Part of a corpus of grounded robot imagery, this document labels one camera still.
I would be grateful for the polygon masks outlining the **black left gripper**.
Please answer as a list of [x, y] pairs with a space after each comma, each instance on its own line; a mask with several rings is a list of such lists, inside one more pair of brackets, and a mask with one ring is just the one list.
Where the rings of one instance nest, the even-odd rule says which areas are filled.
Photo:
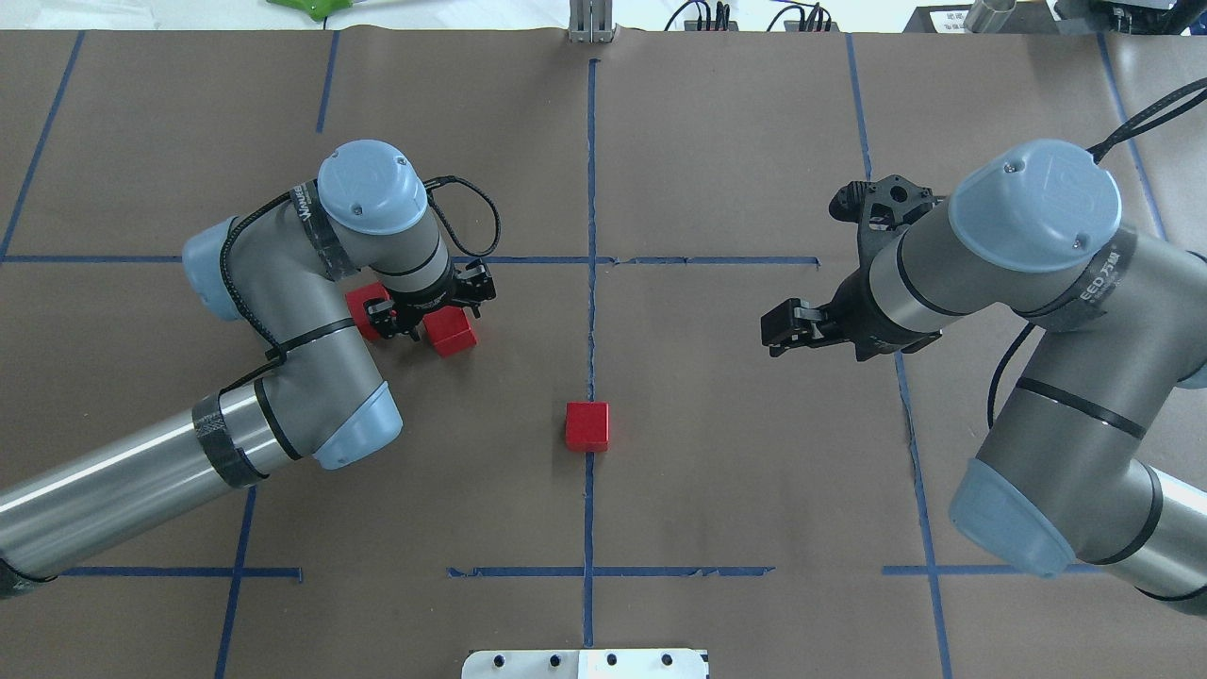
[[457, 306], [470, 309], [479, 320], [483, 302], [496, 298], [491, 271], [483, 259], [470, 261], [462, 271], [448, 262], [445, 271], [425, 285], [406, 282], [401, 276], [378, 270], [374, 274], [379, 283], [366, 288], [371, 295], [365, 300], [365, 336], [368, 340], [407, 335], [416, 343], [416, 326], [426, 315]]

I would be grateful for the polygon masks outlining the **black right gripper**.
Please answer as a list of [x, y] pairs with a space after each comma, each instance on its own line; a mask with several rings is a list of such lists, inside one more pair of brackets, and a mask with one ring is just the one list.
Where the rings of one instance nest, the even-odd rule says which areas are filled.
[[852, 343], [856, 359], [902, 352], [912, 355], [940, 339], [941, 330], [919, 332], [892, 321], [886, 306], [871, 300], [871, 262], [904, 235], [909, 226], [944, 201], [931, 188], [920, 188], [900, 175], [876, 182], [852, 181], [829, 203], [833, 219], [858, 224], [858, 270], [839, 285], [822, 306], [787, 298], [760, 318], [760, 343], [769, 356], [791, 349], [820, 349]]

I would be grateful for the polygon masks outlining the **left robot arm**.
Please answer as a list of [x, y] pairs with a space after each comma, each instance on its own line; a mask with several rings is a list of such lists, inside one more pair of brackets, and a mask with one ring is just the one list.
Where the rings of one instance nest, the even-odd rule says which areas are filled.
[[484, 251], [460, 240], [435, 192], [383, 141], [350, 141], [241, 218], [189, 238], [189, 286], [211, 314], [245, 321], [266, 362], [187, 411], [2, 493], [2, 597], [42, 589], [121, 542], [292, 460], [339, 469], [387, 447], [404, 421], [358, 324], [416, 336], [428, 314], [496, 295]]

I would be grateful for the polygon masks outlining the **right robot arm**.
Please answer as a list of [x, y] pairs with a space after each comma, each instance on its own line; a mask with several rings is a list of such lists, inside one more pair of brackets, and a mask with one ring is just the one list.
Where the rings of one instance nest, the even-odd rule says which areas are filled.
[[849, 343], [910, 355], [1001, 304], [1040, 328], [1030, 364], [954, 493], [954, 527], [1037, 576], [1098, 566], [1173, 610], [1205, 615], [1205, 491], [1135, 458], [1173, 390], [1205, 387], [1202, 254], [1124, 224], [1116, 144], [1205, 100], [1173, 90], [1088, 150], [1018, 144], [949, 197], [905, 178], [855, 181], [832, 218], [858, 227], [859, 267], [822, 306], [760, 320], [772, 356]]

